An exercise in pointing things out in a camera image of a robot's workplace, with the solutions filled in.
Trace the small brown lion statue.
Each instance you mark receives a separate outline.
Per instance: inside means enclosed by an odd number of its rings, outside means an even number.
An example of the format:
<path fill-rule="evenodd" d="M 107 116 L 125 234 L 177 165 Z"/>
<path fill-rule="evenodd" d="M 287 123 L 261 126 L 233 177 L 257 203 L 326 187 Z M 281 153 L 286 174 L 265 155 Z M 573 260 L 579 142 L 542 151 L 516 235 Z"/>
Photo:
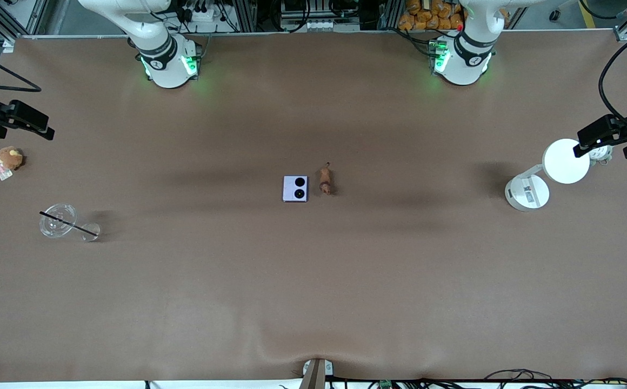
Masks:
<path fill-rule="evenodd" d="M 332 172 L 329 166 L 330 166 L 330 163 L 327 162 L 318 171 L 319 190 L 322 194 L 326 196 L 331 196 L 333 193 Z"/>

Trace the white flip phone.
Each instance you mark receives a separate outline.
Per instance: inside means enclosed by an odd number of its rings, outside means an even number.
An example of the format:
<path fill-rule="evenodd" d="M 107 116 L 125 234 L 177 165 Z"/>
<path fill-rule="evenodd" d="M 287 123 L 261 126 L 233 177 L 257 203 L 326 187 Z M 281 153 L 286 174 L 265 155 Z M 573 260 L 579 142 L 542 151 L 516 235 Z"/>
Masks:
<path fill-rule="evenodd" d="M 307 176 L 286 175 L 282 180 L 282 201 L 285 203 L 306 203 L 308 200 Z"/>

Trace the small brown plush toy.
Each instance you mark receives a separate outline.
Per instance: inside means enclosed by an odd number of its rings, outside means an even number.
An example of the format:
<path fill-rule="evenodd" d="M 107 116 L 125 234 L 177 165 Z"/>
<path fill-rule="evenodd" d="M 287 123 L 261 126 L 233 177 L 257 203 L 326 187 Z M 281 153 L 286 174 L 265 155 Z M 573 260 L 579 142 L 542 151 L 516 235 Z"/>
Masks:
<path fill-rule="evenodd" d="M 12 177 L 13 172 L 24 164 L 25 157 L 16 147 L 4 147 L 0 149 L 0 180 Z"/>

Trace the white round desk lamp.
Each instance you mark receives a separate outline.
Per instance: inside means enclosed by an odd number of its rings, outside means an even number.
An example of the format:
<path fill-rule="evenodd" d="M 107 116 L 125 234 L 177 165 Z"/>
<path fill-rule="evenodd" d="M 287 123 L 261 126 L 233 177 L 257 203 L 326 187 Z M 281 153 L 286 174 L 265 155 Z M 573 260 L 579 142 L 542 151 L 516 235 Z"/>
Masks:
<path fill-rule="evenodd" d="M 558 184 L 575 184 L 589 172 L 590 158 L 576 157 L 573 148 L 578 141 L 559 139 L 543 152 L 541 162 L 509 180 L 504 189 L 506 201 L 516 210 L 532 212 L 544 207 L 550 198 L 543 172 L 549 180 Z"/>

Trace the black drinking straw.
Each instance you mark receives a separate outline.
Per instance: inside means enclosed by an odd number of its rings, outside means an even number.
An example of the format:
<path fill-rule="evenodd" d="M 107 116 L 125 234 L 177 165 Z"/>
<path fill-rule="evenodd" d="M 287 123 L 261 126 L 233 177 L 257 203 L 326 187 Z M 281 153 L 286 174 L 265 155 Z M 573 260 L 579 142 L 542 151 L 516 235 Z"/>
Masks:
<path fill-rule="evenodd" d="M 57 222 L 62 223 L 64 225 L 67 225 L 69 227 L 73 227 L 74 229 L 78 229 L 79 231 L 82 231 L 82 232 L 85 232 L 87 234 L 90 234 L 91 236 L 94 236 L 94 237 L 98 237 L 99 236 L 99 234 L 97 232 L 89 231 L 87 229 L 84 229 L 83 227 L 77 226 L 76 224 L 71 223 L 71 222 L 67 222 L 64 219 L 61 219 L 61 218 L 56 217 L 54 215 L 48 214 L 48 213 L 46 213 L 44 211 L 39 211 L 39 214 L 41 214 L 42 216 L 44 216 L 46 218 L 49 218 L 49 219 L 52 219 L 52 220 L 56 220 Z"/>

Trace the clear plastic cup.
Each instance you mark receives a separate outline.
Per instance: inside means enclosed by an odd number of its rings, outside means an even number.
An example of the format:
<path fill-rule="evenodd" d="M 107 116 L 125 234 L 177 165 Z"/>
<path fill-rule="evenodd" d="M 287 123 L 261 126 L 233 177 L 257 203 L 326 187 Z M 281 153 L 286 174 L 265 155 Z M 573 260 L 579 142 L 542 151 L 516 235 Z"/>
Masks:
<path fill-rule="evenodd" d="M 77 226 L 83 227 L 84 229 L 87 229 L 89 231 L 97 232 L 99 236 L 101 236 L 101 227 L 96 223 L 84 223 L 79 218 L 78 210 L 76 210 L 75 207 L 71 206 L 71 204 L 57 203 L 44 210 L 44 212 L 64 219 L 67 222 L 74 223 Z M 46 218 L 41 214 L 39 220 L 39 229 L 45 237 L 49 237 L 52 239 L 60 239 L 66 236 L 74 236 L 75 234 L 79 234 L 79 237 L 82 241 L 93 242 L 99 237 L 91 236 L 90 234 L 79 231 L 78 229 L 74 229 L 73 227 L 69 227 L 62 223 L 59 223 L 56 220 Z"/>

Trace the orange snack bags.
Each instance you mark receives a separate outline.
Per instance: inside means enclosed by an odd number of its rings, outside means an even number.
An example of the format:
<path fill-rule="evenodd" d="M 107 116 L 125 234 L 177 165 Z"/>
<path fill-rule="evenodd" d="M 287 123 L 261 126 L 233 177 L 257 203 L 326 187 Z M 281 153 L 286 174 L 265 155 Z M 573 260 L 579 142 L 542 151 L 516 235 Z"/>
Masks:
<path fill-rule="evenodd" d="M 459 0 L 404 0 L 400 30 L 461 30 L 466 10 Z"/>

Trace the white power strip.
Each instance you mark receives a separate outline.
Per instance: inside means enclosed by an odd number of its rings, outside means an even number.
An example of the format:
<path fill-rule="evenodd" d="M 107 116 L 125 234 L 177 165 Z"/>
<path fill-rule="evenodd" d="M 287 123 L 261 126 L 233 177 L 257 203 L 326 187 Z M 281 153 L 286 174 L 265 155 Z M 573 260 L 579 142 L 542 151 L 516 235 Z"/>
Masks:
<path fill-rule="evenodd" d="M 177 11 L 177 17 L 182 23 L 200 22 L 227 22 L 228 18 L 220 11 L 215 3 L 199 2 L 183 5 Z"/>

